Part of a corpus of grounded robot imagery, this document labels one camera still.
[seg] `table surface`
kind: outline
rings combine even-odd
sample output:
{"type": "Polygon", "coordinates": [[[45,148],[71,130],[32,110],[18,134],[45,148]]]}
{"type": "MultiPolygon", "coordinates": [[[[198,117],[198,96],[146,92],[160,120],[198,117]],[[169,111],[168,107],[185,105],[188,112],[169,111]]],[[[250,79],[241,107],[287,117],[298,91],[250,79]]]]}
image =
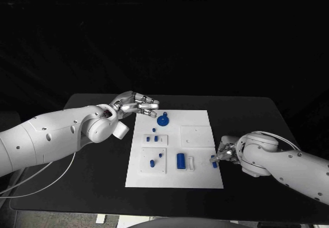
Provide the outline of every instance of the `table surface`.
{"type": "MultiPolygon", "coordinates": [[[[108,104],[114,97],[110,94],[75,94],[65,109],[108,104]]],[[[272,132],[296,143],[269,98],[150,97],[160,101],[160,109],[208,110],[217,148],[224,135],[243,136],[251,131],[272,132]]],[[[111,136],[103,143],[87,145],[77,153],[62,179],[35,195],[13,199],[13,209],[329,224],[328,205],[303,196],[272,176],[253,178],[241,171],[241,166],[228,161],[220,163],[224,189],[126,188],[134,122],[136,114],[123,119],[130,127],[124,139],[111,136]]],[[[19,187],[15,195],[35,192],[52,183],[71,159],[72,155],[54,162],[19,187]]],[[[31,167],[26,177],[42,167],[31,167]]]]}

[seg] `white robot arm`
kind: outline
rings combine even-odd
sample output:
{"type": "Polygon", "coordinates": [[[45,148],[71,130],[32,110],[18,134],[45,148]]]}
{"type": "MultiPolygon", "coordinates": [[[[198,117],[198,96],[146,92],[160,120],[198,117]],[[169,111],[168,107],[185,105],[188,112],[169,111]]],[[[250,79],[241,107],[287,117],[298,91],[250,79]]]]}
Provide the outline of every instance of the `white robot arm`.
{"type": "Polygon", "coordinates": [[[254,132],[241,138],[224,136],[211,162],[227,160],[241,164],[253,177],[270,176],[315,200],[329,204],[329,161],[302,152],[277,149],[274,137],[254,132]]]}
{"type": "Polygon", "coordinates": [[[159,101],[129,91],[110,104],[42,114],[0,132],[0,176],[59,160],[111,134],[123,139],[129,127],[119,121],[133,112],[156,117],[159,101]]]}

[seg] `blue object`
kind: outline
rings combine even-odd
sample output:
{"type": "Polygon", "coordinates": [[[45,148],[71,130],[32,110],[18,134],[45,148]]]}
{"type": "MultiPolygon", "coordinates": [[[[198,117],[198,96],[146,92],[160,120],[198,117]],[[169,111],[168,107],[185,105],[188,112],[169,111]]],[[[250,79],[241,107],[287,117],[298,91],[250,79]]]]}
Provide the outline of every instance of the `blue object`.
{"type": "Polygon", "coordinates": [[[158,122],[158,124],[159,124],[160,126],[166,126],[166,125],[169,124],[169,118],[168,118],[168,116],[166,116],[166,112],[163,112],[163,115],[160,115],[160,116],[158,117],[156,122],[158,122]]]}
{"type": "Polygon", "coordinates": [[[212,162],[212,167],[214,167],[214,168],[217,168],[217,167],[218,167],[217,162],[212,162]]]}
{"type": "Polygon", "coordinates": [[[178,169],[179,170],[185,170],[186,166],[185,166],[185,154],[184,153],[178,153],[178,169]]]}

